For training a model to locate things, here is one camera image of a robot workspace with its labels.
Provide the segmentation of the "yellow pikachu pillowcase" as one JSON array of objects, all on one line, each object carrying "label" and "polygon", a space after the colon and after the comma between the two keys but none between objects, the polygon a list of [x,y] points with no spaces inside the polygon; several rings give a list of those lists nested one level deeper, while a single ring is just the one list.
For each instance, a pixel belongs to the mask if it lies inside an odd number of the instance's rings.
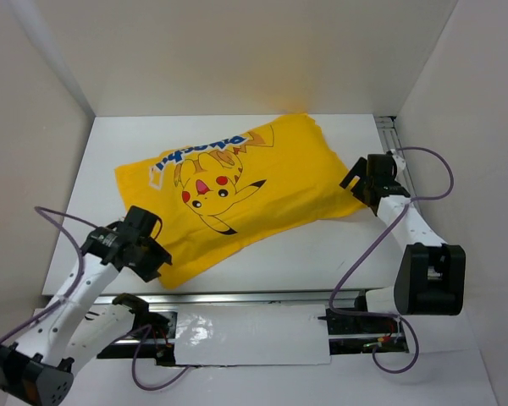
[{"label": "yellow pikachu pillowcase", "polygon": [[340,185],[347,172],[306,114],[114,171],[124,204],[162,219],[156,239],[172,256],[159,271],[167,289],[276,233],[360,211]]}]

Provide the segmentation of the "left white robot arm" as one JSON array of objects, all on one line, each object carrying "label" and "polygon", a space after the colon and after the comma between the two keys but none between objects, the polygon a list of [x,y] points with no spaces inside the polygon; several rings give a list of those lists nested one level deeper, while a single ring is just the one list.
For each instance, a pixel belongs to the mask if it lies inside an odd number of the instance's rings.
[{"label": "left white robot arm", "polygon": [[150,282],[171,264],[155,240],[162,226],[158,215],[132,206],[123,220],[94,227],[83,244],[73,244],[75,267],[48,305],[14,329],[11,344],[0,339],[0,390],[29,405],[59,405],[75,376],[108,345],[167,331],[168,319],[133,294],[120,294],[91,313],[122,270]]}]

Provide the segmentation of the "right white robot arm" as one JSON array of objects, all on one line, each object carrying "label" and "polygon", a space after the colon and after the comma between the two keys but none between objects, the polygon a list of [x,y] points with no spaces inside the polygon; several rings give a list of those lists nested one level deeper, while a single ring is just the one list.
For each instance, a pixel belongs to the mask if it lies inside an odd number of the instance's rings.
[{"label": "right white robot arm", "polygon": [[465,250],[445,242],[420,215],[417,200],[397,181],[405,165],[393,152],[369,154],[340,183],[386,225],[375,244],[391,236],[402,250],[395,282],[355,299],[352,320],[363,332],[379,325],[382,314],[454,316],[462,310]]}]

